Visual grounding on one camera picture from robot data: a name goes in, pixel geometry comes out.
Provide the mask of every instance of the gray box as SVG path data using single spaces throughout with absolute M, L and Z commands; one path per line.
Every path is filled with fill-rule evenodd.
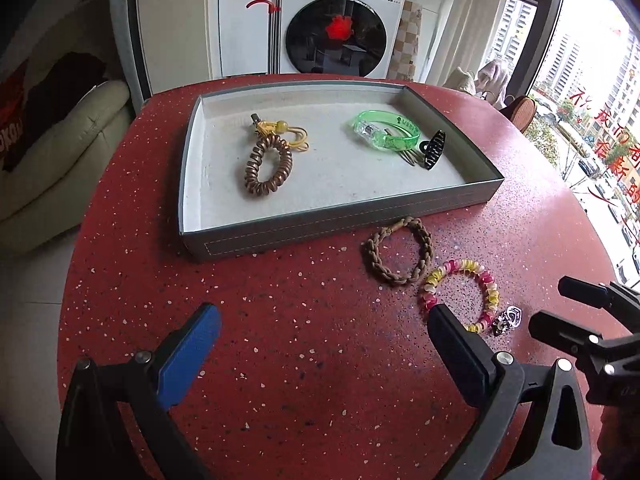
M 443 130 L 446 146 L 435 167 L 412 167 L 357 136 L 353 119 L 371 109 L 410 118 L 424 139 Z M 257 140 L 254 112 L 305 128 L 310 145 L 308 152 L 293 151 L 289 178 L 262 197 L 244 188 Z M 276 152 L 268 155 L 261 180 L 277 165 Z M 503 180 L 465 134 L 402 84 L 322 80 L 236 88 L 196 101 L 182 154 L 178 225 L 191 253 L 212 260 L 487 202 Z

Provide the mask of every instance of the table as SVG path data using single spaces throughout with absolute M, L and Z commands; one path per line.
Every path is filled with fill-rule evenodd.
M 124 362 L 137 349 L 155 348 L 210 301 L 222 313 L 222 334 L 204 375 L 170 413 L 216 478 L 432 478 L 475 411 L 462 401 L 420 323 L 417 286 L 389 288 L 367 273 L 360 245 L 373 228 L 204 264 L 178 237 L 180 158 L 196 97 L 305 78 L 348 77 L 244 76 L 163 92 L 143 107 L 98 184 L 76 243 L 60 319 L 60 399 L 80 356 Z M 480 261 L 493 271 L 503 306 L 523 310 L 523 326 L 489 338 L 492 348 L 521 362 L 553 362 L 556 351 L 526 329 L 540 308 L 605 336 L 622 335 L 607 314 L 556 290 L 564 274 L 608 282 L 614 273 L 551 165 L 487 102 L 410 85 L 505 176 L 489 203 L 423 218 L 435 263 Z M 413 265 L 409 233 L 396 233 L 384 245 L 397 268 Z M 439 290 L 463 322 L 477 318 L 481 294 L 468 279 L 452 276 Z M 593 442 L 599 415 L 588 406 Z M 521 408 L 498 466 L 524 416 Z M 128 424 L 134 426 L 130 417 Z M 133 439 L 149 471 L 156 471 L 139 434 Z

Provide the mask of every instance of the pink and yellow bracelet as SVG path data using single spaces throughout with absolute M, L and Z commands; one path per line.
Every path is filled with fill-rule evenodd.
M 424 294 L 422 295 L 422 298 L 425 302 L 425 307 L 428 311 L 438 303 L 436 287 L 446 276 L 453 274 L 454 272 L 469 272 L 474 274 L 476 281 L 478 281 L 482 288 L 484 293 L 482 314 L 479 317 L 478 322 L 465 325 L 465 328 L 469 332 L 484 332 L 491 326 L 497 316 L 498 298 L 500 295 L 498 294 L 498 288 L 495 285 L 494 277 L 478 262 L 466 259 L 449 260 L 436 269 L 433 269 L 427 276 L 426 282 L 424 283 Z

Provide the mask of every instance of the metal bolt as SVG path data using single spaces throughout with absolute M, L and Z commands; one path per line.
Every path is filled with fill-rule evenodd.
M 141 365 L 147 364 L 151 361 L 152 354 L 149 350 L 141 350 L 140 352 L 136 352 L 136 362 Z
M 568 372 L 571 370 L 571 363 L 567 359 L 558 359 L 558 368 Z
M 498 352 L 495 358 L 503 365 L 510 365 L 513 363 L 513 356 L 509 352 Z
M 87 370 L 89 366 L 91 366 L 91 359 L 84 357 L 82 359 L 78 359 L 78 362 L 76 363 L 76 370 Z

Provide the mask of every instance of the floor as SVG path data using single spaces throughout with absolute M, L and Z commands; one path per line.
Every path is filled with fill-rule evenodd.
M 42 480 L 54 480 L 58 322 L 78 229 L 0 261 L 0 418 Z

